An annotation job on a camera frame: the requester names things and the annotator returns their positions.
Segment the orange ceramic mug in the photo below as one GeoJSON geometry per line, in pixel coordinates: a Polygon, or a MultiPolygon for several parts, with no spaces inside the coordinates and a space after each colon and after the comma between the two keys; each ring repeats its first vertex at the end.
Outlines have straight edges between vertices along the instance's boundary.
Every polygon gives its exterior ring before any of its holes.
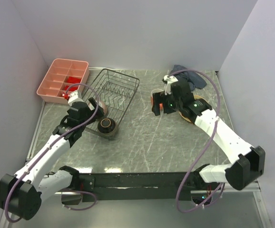
{"type": "MultiPolygon", "coordinates": [[[[159,89],[159,88],[156,88],[156,89],[153,89],[150,93],[150,101],[151,101],[151,105],[153,106],[154,104],[154,100],[153,100],[153,94],[155,93],[160,93],[160,92],[163,92],[164,90],[162,89],[159,89]]],[[[160,104],[160,110],[163,110],[163,104],[160,104]]]]}

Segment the red patterned white bowl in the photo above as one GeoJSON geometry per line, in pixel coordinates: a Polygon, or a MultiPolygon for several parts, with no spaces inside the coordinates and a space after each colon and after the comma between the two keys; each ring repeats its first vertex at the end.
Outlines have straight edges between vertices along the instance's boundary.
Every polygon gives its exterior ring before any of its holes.
{"type": "Polygon", "coordinates": [[[107,108],[106,104],[103,101],[99,101],[98,105],[103,110],[104,116],[106,116],[108,113],[108,108],[107,108]]]}

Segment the black glazed bowl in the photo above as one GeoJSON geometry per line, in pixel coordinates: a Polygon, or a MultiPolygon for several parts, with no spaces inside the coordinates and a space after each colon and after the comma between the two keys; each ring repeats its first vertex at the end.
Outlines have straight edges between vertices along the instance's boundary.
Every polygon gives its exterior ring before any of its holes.
{"type": "Polygon", "coordinates": [[[113,137],[118,129],[116,122],[111,118],[103,118],[97,126],[98,132],[105,137],[113,137]]]}

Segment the yellow plate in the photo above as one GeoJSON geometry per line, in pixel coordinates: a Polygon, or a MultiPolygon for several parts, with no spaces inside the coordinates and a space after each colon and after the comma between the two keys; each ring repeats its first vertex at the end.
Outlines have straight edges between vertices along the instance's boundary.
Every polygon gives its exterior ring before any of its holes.
{"type": "Polygon", "coordinates": [[[184,103],[178,112],[186,121],[195,124],[197,117],[200,117],[204,111],[211,109],[211,105],[204,98],[194,96],[193,100],[184,103]]]}

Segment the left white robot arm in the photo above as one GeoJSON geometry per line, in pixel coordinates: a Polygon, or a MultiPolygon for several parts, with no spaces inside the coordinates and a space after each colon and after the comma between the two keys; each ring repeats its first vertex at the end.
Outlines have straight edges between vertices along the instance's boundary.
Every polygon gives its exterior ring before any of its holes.
{"type": "Polygon", "coordinates": [[[15,174],[5,174],[0,180],[0,208],[8,222],[33,218],[42,202],[58,191],[86,194],[80,172],[69,166],[61,167],[46,177],[55,162],[82,136],[87,125],[104,116],[100,98],[84,102],[69,100],[68,114],[55,127],[42,149],[15,174]]]}

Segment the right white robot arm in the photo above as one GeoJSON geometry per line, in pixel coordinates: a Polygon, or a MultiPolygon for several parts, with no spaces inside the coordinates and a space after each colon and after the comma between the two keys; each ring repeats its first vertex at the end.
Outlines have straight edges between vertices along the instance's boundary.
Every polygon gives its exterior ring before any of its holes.
{"type": "Polygon", "coordinates": [[[229,183],[234,189],[242,190],[263,175],[265,151],[253,147],[239,137],[218,117],[216,110],[203,98],[194,98],[190,86],[174,76],[165,76],[162,92],[153,94],[152,112],[160,115],[160,107],[166,114],[180,112],[192,124],[199,127],[227,156],[225,165],[204,165],[195,173],[194,185],[205,189],[212,182],[229,183]]]}

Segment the pink plastic divided organizer tray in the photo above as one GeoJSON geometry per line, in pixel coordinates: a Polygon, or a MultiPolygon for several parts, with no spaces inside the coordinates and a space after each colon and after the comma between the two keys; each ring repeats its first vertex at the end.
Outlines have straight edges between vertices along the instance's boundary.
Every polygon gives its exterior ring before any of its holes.
{"type": "Polygon", "coordinates": [[[86,83],[89,76],[87,61],[56,58],[53,60],[46,75],[37,89],[37,95],[45,102],[66,105],[68,101],[62,93],[70,94],[75,90],[83,91],[84,86],[66,83],[69,76],[81,78],[86,83]]]}

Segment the grey-blue crumpled cloth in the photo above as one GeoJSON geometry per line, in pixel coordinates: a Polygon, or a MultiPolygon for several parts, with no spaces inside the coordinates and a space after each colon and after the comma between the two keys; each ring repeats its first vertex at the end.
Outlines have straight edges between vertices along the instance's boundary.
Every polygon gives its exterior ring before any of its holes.
{"type": "Polygon", "coordinates": [[[170,74],[172,74],[179,81],[187,82],[191,91],[194,91],[196,88],[203,89],[207,85],[206,81],[197,73],[193,71],[182,72],[182,70],[185,69],[186,67],[182,65],[174,65],[173,69],[170,71],[170,74]]]}

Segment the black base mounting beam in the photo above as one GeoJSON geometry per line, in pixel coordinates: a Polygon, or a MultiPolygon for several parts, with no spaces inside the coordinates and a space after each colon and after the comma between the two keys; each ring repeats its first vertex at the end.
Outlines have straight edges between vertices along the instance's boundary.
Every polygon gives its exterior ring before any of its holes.
{"type": "Polygon", "coordinates": [[[97,200],[174,199],[185,172],[81,173],[66,187],[95,194],[97,200]]]}

